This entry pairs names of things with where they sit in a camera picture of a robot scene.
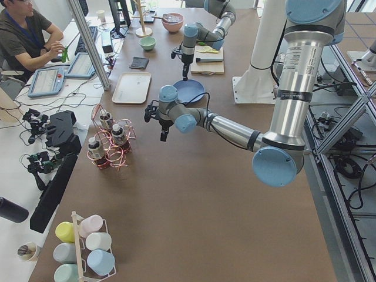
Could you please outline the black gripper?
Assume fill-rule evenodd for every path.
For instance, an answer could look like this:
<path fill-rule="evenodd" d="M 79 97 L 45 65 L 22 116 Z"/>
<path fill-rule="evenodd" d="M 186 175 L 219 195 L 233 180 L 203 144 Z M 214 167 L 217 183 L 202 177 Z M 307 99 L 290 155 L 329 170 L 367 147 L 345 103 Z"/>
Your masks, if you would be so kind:
<path fill-rule="evenodd" d="M 157 100 L 152 100 L 145 109 L 144 120 L 146 123 L 150 122 L 151 119 L 155 119 L 159 121 L 159 124 L 162 127 L 162 131 L 160 134 L 160 141 L 165 142 L 167 141 L 169 128 L 172 126 L 171 120 L 165 120 L 160 117 L 159 112 L 159 102 Z"/>
<path fill-rule="evenodd" d="M 174 59 L 177 55 L 181 56 L 183 62 L 183 80 L 188 80 L 189 66 L 193 63 L 193 47 L 179 46 L 172 50 L 171 58 Z"/>

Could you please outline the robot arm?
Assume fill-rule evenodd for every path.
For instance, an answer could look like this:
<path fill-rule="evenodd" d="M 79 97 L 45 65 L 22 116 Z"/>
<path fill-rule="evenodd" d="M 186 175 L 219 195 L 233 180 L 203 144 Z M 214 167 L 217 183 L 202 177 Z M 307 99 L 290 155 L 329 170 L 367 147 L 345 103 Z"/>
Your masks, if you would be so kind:
<path fill-rule="evenodd" d="M 156 119 L 161 140 L 175 126 L 188 133 L 201 126 L 229 143 L 254 153 L 252 167 L 263 183 L 281 187 L 301 171 L 305 143 L 301 136 L 311 102 L 323 48 L 343 38 L 345 1 L 287 1 L 286 60 L 281 72 L 271 125 L 266 133 L 226 119 L 208 108 L 189 108 L 172 85 L 163 86 L 158 105 L 145 110 L 146 122 Z"/>
<path fill-rule="evenodd" d="M 236 21 L 236 9 L 230 1 L 204 1 L 203 9 L 216 18 L 216 25 L 209 29 L 199 21 L 186 24 L 182 42 L 171 52 L 171 58 L 180 57 L 184 81 L 188 80 L 189 69 L 194 62 L 196 44 L 203 42 L 217 51 L 220 50 L 228 30 Z"/>

